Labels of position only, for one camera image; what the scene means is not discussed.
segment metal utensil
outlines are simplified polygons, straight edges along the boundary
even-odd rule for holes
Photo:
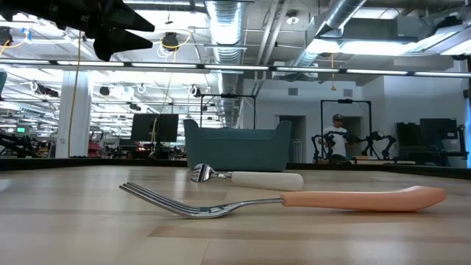
[[[219,173],[207,164],[193,168],[191,181],[203,183],[212,178],[231,179],[238,186],[267,188],[279,191],[300,191],[304,180],[300,174],[277,172],[227,172]]]
[[[445,200],[446,197],[445,190],[442,188],[414,186],[390,192],[286,192],[281,194],[280,198],[196,207],[170,199],[134,183],[125,183],[119,188],[160,208],[192,219],[216,218],[243,206],[272,203],[281,203],[283,206],[289,207],[409,212],[435,205]]]

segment spoon head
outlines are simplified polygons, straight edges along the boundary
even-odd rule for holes
[[[206,165],[206,164],[196,165],[192,169],[192,175],[194,177],[191,178],[191,181],[196,182],[196,183],[206,182],[212,177],[213,173],[215,173],[215,171],[209,165]]]

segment person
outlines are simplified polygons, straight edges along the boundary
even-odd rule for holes
[[[332,117],[332,126],[327,127],[323,131],[323,135],[328,132],[338,132],[338,133],[347,133],[347,130],[342,127],[344,117],[340,114],[336,114]],[[345,148],[347,144],[347,139],[345,139],[342,135],[339,134],[332,134],[333,141],[336,143],[332,146],[332,155],[342,155],[344,157],[347,156],[347,150]]]

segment teal plastic bin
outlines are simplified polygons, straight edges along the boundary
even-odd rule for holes
[[[288,163],[289,121],[276,130],[199,128],[192,119],[183,124],[191,168],[206,163],[220,171],[281,172]]]

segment black frame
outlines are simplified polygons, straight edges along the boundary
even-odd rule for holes
[[[324,134],[324,102],[337,102],[339,104],[353,104],[353,103],[367,103],[368,104],[368,122],[369,122],[369,135],[372,134],[372,115],[371,115],[371,101],[370,100],[353,100],[353,99],[322,99],[321,100],[321,134]],[[324,148],[324,138],[321,137],[321,148],[322,152],[321,154],[324,153],[325,148]],[[372,148],[369,151],[369,155],[373,156],[373,150]]]
[[[257,96],[251,95],[237,95],[237,94],[201,94],[199,102],[199,127],[202,128],[203,124],[203,99],[205,96],[219,96],[221,99],[235,99],[235,98],[251,98],[253,99],[253,129],[257,127]]]

